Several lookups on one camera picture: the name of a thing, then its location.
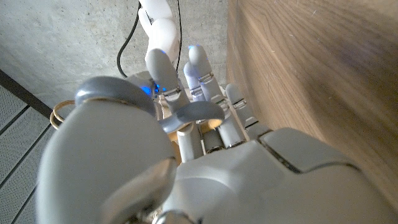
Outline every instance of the gray plastic part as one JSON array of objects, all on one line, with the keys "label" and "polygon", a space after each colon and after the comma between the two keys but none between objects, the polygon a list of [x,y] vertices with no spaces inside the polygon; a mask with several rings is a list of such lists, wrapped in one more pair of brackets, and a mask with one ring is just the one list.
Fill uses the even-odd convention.
[{"label": "gray plastic part", "polygon": [[258,122],[247,104],[243,105],[242,107],[235,108],[235,111],[244,128]]},{"label": "gray plastic part", "polygon": [[192,100],[194,102],[196,101],[206,101],[205,95],[203,94],[203,91],[200,88],[200,91],[196,91],[196,92],[192,92],[191,91],[191,95],[192,95]]},{"label": "gray plastic part", "polygon": [[164,96],[164,99],[166,100],[167,106],[169,106],[169,109],[172,113],[190,103],[185,90],[179,91],[173,95]]},{"label": "gray plastic part", "polygon": [[223,140],[217,130],[211,130],[202,134],[205,151],[213,151],[215,149],[224,149]]},{"label": "gray plastic part", "polygon": [[230,83],[226,86],[225,93],[232,104],[243,100],[243,94],[239,91],[239,88],[233,83]]},{"label": "gray plastic part", "polygon": [[76,106],[86,100],[103,99],[124,101],[148,112],[153,117],[156,110],[152,99],[138,86],[115,77],[94,77],[79,86],[75,94]]},{"label": "gray plastic part", "polygon": [[398,223],[357,169],[333,165],[295,174],[257,141],[180,165],[163,210],[182,210],[203,224]]},{"label": "gray plastic part", "polygon": [[308,172],[325,164],[356,164],[327,144],[292,128],[282,128],[259,138],[287,162],[301,172]]},{"label": "gray plastic part", "polygon": [[211,72],[210,63],[208,61],[205,49],[196,45],[189,50],[189,61],[197,71],[193,73],[198,78],[203,77]]},{"label": "gray plastic part", "polygon": [[259,136],[262,136],[269,131],[271,131],[271,129],[261,124],[260,122],[257,122],[252,126],[246,128],[249,139],[257,139]]},{"label": "gray plastic part", "polygon": [[177,163],[164,159],[113,192],[101,206],[100,224],[125,223],[129,218],[146,217],[169,196]]},{"label": "gray plastic part", "polygon": [[214,77],[207,80],[206,82],[201,82],[200,86],[206,98],[206,101],[217,103],[225,99],[223,93],[220,90],[217,79],[215,79]]},{"label": "gray plastic part", "polygon": [[195,123],[190,123],[177,131],[177,138],[182,162],[188,162],[203,156],[200,133]]},{"label": "gray plastic part", "polygon": [[217,130],[220,133],[226,149],[246,140],[236,118],[232,114],[225,118],[223,123],[218,126]]},{"label": "gray plastic part", "polygon": [[178,74],[169,57],[160,49],[148,52],[146,65],[151,77],[159,85],[159,93],[178,87]]},{"label": "gray plastic part", "polygon": [[190,62],[185,64],[183,71],[190,90],[200,87],[198,74],[195,74],[196,71]]},{"label": "gray plastic part", "polygon": [[150,114],[112,101],[83,103],[44,151],[39,223],[97,223],[101,205],[113,192],[171,157],[169,137]]},{"label": "gray plastic part", "polygon": [[172,133],[186,123],[203,119],[224,120],[224,111],[215,103],[198,101],[181,107],[168,118],[160,120],[159,123],[166,133]]}]

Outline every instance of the robotic hand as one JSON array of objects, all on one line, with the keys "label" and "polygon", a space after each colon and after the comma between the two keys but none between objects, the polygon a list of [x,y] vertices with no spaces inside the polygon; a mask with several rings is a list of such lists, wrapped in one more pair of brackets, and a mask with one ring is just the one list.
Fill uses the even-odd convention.
[{"label": "robotic hand", "polygon": [[[141,3],[149,72],[96,77],[77,89],[76,108],[40,165],[39,223],[145,223],[159,206],[155,224],[398,223],[351,159],[300,131],[264,126],[234,85],[226,89],[230,108],[201,46],[190,49],[184,68],[189,102],[172,66],[178,41],[170,8]],[[156,40],[161,32],[167,38]],[[171,117],[156,120],[154,95],[165,97]],[[185,156],[178,168],[170,140]]]}]

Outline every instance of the wood grain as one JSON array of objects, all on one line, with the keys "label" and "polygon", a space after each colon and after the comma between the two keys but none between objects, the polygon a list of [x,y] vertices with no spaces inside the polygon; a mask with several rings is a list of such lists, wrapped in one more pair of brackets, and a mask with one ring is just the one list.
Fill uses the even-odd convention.
[{"label": "wood grain", "polygon": [[398,2],[228,7],[227,79],[258,119],[352,157],[398,210]]}]

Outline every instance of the black cable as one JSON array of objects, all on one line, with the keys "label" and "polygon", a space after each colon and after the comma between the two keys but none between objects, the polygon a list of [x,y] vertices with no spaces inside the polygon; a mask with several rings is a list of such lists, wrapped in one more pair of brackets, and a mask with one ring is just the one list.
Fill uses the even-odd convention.
[{"label": "black cable", "polygon": [[123,46],[120,48],[119,53],[118,53],[118,57],[116,58],[116,63],[118,65],[118,69],[120,74],[124,77],[127,78],[127,75],[124,74],[122,67],[120,66],[120,56],[122,56],[123,50],[126,48],[127,44],[129,43],[132,34],[134,33],[134,31],[136,30],[137,24],[138,24],[138,10],[141,8],[141,2],[138,1],[138,9],[137,9],[137,17],[136,17],[136,21],[134,22],[134,25],[130,31],[129,36],[127,37],[126,41],[124,42]]},{"label": "black cable", "polygon": [[181,56],[181,46],[182,46],[182,28],[181,28],[181,13],[180,13],[180,1],[177,0],[177,5],[178,5],[178,16],[180,18],[180,52],[178,53],[178,61],[177,61],[177,68],[176,70],[178,71],[178,65],[180,64],[180,56]]}]

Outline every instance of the gray perforated panel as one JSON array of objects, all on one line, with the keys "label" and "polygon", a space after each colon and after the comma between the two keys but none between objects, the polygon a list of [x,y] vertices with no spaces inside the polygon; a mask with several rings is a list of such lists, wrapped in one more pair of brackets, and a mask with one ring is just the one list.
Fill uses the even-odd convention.
[{"label": "gray perforated panel", "polygon": [[33,108],[25,111],[0,136],[0,182],[10,173],[22,156],[50,124]]},{"label": "gray perforated panel", "polygon": [[36,224],[36,193],[29,199],[15,224]]},{"label": "gray perforated panel", "polygon": [[26,103],[0,86],[0,130],[10,122],[24,107]]},{"label": "gray perforated panel", "polygon": [[32,193],[42,153],[53,132],[51,127],[0,189],[0,223],[11,223]]}]

